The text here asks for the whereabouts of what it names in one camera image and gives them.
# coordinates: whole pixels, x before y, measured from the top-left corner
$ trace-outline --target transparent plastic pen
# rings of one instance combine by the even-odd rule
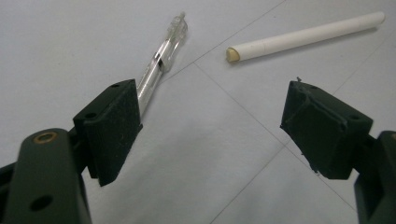
[[[177,49],[186,36],[188,27],[184,17],[185,13],[182,12],[179,16],[173,18],[165,40],[152,57],[145,75],[137,86],[140,117],[143,117],[161,75],[171,69]]]

